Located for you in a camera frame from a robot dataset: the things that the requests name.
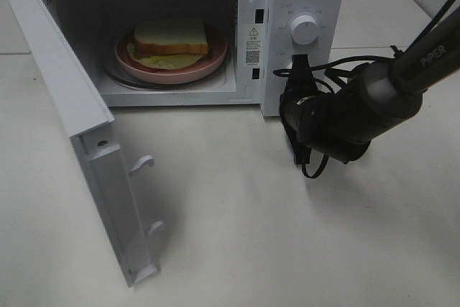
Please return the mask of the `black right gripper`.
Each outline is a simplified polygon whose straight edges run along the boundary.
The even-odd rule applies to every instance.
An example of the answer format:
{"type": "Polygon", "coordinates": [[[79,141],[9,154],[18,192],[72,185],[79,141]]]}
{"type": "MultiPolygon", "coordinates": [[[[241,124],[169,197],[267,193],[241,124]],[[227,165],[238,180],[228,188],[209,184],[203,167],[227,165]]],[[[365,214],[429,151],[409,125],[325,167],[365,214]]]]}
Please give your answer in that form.
{"type": "Polygon", "coordinates": [[[292,78],[280,97],[280,119],[296,165],[308,164],[312,148],[323,133],[323,122],[316,114],[320,95],[310,67],[308,54],[292,55],[292,78]]]}

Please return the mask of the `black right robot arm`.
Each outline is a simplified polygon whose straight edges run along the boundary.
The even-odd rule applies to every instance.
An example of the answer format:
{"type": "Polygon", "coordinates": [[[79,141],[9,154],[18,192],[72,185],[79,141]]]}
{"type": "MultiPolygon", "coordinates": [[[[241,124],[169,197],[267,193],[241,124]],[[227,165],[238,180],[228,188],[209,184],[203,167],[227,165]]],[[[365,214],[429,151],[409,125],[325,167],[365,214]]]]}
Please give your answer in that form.
{"type": "Polygon", "coordinates": [[[392,58],[358,55],[310,66],[294,55],[279,113],[296,165],[305,168],[312,151],[323,155],[317,178],[329,159],[358,160],[371,141],[414,117],[423,94],[459,69],[459,10],[447,0],[407,50],[392,58]]]}

